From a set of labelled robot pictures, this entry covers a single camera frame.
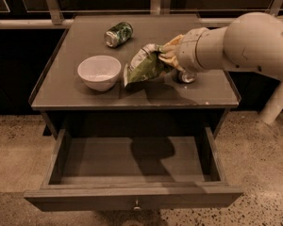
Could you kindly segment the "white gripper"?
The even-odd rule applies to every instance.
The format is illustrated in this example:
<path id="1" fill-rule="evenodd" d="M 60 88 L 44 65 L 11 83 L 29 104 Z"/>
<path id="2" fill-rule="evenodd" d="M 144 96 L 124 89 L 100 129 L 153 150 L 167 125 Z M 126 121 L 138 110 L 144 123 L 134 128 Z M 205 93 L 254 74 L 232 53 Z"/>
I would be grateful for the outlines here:
<path id="1" fill-rule="evenodd" d="M 177 35 L 162 46 L 161 51 L 166 53 L 160 53 L 158 58 L 180 72 L 206 73 L 207 70 L 197 59 L 196 49 L 198 41 L 207 31 L 207 28 L 201 27 L 190 30 L 184 36 Z"/>

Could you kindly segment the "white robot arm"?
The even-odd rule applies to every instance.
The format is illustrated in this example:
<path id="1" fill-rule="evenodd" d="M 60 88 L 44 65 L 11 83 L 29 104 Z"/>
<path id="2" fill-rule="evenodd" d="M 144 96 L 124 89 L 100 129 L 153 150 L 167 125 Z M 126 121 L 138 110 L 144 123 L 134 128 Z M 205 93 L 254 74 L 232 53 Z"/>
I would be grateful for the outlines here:
<path id="1" fill-rule="evenodd" d="M 261 12 L 216 29 L 194 28 L 162 46 L 160 60 L 184 73 L 254 72 L 280 82 L 262 111 L 270 124 L 283 110 L 283 22 Z"/>

